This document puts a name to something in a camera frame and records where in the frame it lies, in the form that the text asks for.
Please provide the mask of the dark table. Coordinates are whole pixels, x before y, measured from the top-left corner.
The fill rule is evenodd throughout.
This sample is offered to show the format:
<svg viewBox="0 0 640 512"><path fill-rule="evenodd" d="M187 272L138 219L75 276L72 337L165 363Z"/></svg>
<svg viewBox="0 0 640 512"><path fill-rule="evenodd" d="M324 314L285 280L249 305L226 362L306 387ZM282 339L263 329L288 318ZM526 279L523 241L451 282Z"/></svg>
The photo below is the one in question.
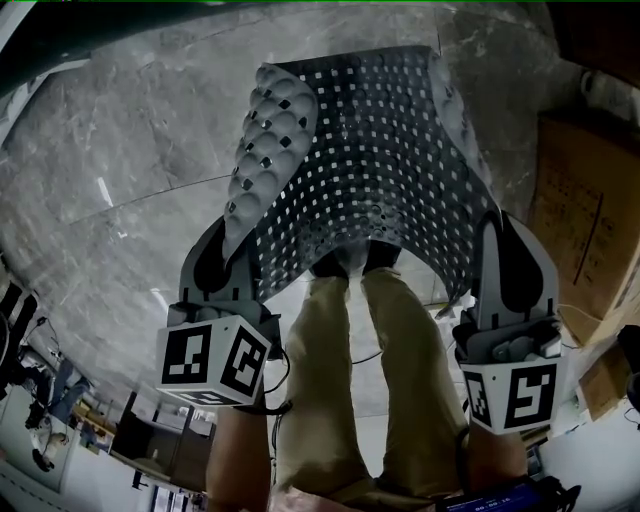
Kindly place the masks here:
<svg viewBox="0 0 640 512"><path fill-rule="evenodd" d="M131 392L117 423L109 454L157 482L192 493L205 493L205 474L216 425L207 422L202 433L196 431L193 407L187 409L179 427L144 419L133 411L136 399L137 393Z"/></svg>

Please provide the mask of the person's right forearm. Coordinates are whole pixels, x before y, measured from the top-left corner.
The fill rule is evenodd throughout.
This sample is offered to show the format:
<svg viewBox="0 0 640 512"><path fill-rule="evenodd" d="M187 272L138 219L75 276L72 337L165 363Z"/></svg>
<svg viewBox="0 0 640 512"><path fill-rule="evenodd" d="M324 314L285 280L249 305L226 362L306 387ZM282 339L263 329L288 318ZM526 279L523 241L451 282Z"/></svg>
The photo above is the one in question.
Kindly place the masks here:
<svg viewBox="0 0 640 512"><path fill-rule="evenodd" d="M505 484L526 475L526 447L521 435L496 435L471 423L466 451L466 473L471 492Z"/></svg>

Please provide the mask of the grey perforated bath mat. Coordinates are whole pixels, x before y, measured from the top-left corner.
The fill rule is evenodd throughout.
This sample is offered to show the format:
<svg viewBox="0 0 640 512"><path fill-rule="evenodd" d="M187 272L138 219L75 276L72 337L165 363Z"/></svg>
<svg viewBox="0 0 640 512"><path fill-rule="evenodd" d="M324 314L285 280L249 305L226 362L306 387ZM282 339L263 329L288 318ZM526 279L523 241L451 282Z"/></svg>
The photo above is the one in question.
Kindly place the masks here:
<svg viewBox="0 0 640 512"><path fill-rule="evenodd" d="M496 209L488 168L441 56L400 46L261 65L225 206L223 255L255 242L267 301L355 241L397 245L450 300L472 283Z"/></svg>

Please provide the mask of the small cardboard box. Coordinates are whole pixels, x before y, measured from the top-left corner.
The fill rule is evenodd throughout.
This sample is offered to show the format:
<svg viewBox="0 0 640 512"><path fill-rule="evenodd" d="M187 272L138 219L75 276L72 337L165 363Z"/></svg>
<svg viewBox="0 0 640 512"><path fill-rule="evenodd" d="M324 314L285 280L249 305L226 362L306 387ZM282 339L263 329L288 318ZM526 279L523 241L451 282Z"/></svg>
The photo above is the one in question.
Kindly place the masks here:
<svg viewBox="0 0 640 512"><path fill-rule="evenodd" d="M623 399L640 412L640 344L612 345L581 377L580 387L593 421Z"/></svg>

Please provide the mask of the cardboard box with label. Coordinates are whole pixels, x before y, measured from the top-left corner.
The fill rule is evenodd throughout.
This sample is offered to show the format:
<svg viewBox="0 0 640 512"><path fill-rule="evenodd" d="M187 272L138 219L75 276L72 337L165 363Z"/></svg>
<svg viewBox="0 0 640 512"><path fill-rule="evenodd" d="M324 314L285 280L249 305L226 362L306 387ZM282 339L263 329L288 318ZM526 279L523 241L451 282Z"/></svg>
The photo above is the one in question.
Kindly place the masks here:
<svg viewBox="0 0 640 512"><path fill-rule="evenodd" d="M542 114L528 225L556 265L578 344L640 321L640 127L603 111Z"/></svg>

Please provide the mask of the grey marble floor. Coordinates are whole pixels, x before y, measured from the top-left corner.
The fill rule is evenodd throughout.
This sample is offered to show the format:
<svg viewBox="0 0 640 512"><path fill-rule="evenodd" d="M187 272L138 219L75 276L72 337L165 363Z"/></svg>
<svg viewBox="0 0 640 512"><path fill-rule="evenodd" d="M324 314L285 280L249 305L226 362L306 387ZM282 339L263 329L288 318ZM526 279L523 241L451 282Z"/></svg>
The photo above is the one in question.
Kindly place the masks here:
<svg viewBox="0 0 640 512"><path fill-rule="evenodd" d="M150 415L155 335L184 258L221 214L264 62L428 45L447 62L501 206L525 218L546 109L580 98L539 4L257 5L129 37L50 77L0 148L0 283L39 297L30 336L111 410Z"/></svg>

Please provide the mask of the person's right black shoe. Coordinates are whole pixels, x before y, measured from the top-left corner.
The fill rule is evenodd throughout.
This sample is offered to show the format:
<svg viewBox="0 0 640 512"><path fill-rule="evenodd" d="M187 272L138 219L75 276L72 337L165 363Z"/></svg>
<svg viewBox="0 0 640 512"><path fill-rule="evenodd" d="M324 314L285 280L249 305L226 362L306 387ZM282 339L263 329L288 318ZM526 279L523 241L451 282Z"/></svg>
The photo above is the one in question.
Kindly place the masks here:
<svg viewBox="0 0 640 512"><path fill-rule="evenodd" d="M396 245L371 240L362 274L366 275L376 269L393 269L401 251L402 248Z"/></svg>

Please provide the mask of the person's left forearm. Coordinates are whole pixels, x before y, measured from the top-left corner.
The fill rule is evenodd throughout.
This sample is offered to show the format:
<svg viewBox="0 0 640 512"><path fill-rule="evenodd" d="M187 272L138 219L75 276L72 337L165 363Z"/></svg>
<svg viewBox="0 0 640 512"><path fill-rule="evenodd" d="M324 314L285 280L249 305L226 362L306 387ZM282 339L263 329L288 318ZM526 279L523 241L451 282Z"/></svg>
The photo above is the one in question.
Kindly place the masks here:
<svg viewBox="0 0 640 512"><path fill-rule="evenodd" d="M208 512L267 512L270 492L267 419L219 410L206 470Z"/></svg>

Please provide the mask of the white mug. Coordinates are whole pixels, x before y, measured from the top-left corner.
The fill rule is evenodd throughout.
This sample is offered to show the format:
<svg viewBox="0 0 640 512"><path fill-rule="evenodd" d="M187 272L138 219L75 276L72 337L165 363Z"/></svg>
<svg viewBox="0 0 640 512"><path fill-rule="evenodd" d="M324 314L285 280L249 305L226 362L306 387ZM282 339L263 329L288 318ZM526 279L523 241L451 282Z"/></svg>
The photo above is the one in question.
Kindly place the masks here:
<svg viewBox="0 0 640 512"><path fill-rule="evenodd" d="M580 90L585 99L593 99L606 92L608 76L601 71L586 70L581 75Z"/></svg>

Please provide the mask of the black device with screen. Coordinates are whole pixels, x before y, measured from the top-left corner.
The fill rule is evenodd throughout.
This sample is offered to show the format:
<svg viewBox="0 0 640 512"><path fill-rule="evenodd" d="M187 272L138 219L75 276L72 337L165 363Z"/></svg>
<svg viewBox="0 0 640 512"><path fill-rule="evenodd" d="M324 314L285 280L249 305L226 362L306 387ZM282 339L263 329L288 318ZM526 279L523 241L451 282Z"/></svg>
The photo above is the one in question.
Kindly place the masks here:
<svg viewBox="0 0 640 512"><path fill-rule="evenodd" d="M521 477L487 490L447 498L436 504L435 512L572 512L582 487L565 489L547 476L540 480Z"/></svg>

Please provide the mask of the person's olive trousers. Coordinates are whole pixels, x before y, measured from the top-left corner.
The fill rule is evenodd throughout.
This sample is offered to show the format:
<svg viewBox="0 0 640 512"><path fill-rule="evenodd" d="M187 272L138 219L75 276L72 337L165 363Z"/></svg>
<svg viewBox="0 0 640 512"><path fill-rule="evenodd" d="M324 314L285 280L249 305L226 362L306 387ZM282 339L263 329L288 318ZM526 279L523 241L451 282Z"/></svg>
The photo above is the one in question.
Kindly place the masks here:
<svg viewBox="0 0 640 512"><path fill-rule="evenodd" d="M389 393L380 476L360 453L351 396L344 278L313 280L286 343L291 362L277 440L277 485L354 508L416 510L458 492L458 435L467 422L439 329L400 275L361 281Z"/></svg>

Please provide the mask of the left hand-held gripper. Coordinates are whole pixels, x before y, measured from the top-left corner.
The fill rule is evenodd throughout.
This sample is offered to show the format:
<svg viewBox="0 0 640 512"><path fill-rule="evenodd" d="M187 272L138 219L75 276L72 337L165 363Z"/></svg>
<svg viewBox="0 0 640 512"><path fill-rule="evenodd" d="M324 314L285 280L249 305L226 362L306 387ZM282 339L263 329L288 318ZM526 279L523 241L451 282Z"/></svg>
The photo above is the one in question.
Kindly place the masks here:
<svg viewBox="0 0 640 512"><path fill-rule="evenodd" d="M256 235L223 253L225 222L216 220L189 251L180 301L169 306L156 338L156 389L197 408L256 407L269 360L281 357L280 320L256 302ZM221 303L196 304L219 291Z"/></svg>

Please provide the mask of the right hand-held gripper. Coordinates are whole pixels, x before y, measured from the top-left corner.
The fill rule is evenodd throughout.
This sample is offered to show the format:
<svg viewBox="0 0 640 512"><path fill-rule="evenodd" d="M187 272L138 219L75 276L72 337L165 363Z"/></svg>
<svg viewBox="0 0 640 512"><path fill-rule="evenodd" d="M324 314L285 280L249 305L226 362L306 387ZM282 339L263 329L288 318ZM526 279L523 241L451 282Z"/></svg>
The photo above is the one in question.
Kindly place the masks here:
<svg viewBox="0 0 640 512"><path fill-rule="evenodd" d="M467 309L453 329L470 420L495 435L550 425L568 369L558 273L533 232L504 211L478 225L472 295L476 322Z"/></svg>

